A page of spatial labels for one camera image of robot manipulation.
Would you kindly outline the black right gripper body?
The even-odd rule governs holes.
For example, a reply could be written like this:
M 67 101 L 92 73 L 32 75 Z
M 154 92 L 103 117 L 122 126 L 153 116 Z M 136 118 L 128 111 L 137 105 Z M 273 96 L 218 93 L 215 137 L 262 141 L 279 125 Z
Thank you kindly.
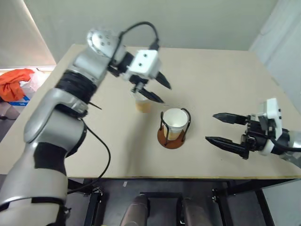
M 261 128 L 259 121 L 255 120 L 255 115 L 240 116 L 240 124 L 246 125 L 247 129 L 241 136 L 241 153 L 249 153 L 250 151 L 263 151 L 268 137 L 266 132 Z

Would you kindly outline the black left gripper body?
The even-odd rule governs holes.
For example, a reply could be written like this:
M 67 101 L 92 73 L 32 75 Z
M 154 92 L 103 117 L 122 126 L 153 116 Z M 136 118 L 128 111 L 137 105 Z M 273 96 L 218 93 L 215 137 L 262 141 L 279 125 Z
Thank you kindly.
M 131 75 L 129 78 L 129 82 L 134 84 L 134 87 L 131 89 L 132 93 L 150 93 L 148 90 L 146 90 L 144 87 L 148 84 L 149 80 L 144 79 L 138 75 Z

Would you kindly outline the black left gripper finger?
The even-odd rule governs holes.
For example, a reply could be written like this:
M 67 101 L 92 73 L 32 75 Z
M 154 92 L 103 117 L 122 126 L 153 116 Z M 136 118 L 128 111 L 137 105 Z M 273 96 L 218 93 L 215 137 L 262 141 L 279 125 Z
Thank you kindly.
M 167 80 L 167 78 L 161 72 L 158 72 L 158 74 L 156 76 L 156 81 L 159 82 L 164 87 L 166 87 L 170 90 L 172 89 L 169 81 Z
M 153 92 L 147 91 L 145 88 L 140 89 L 139 93 L 153 102 L 164 103 L 164 101 L 159 96 L 157 96 Z

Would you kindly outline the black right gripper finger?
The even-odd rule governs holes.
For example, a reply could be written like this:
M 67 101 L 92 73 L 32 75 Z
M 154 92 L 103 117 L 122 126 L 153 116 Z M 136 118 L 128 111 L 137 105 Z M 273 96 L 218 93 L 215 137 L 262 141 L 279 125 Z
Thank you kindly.
M 214 114 L 213 117 L 228 124 L 246 125 L 249 121 L 249 115 L 242 116 L 232 113 L 217 113 Z
M 249 158 L 249 150 L 242 144 L 236 144 L 232 140 L 222 137 L 208 137 L 205 139 L 212 145 L 230 153 L 234 153 L 247 160 Z

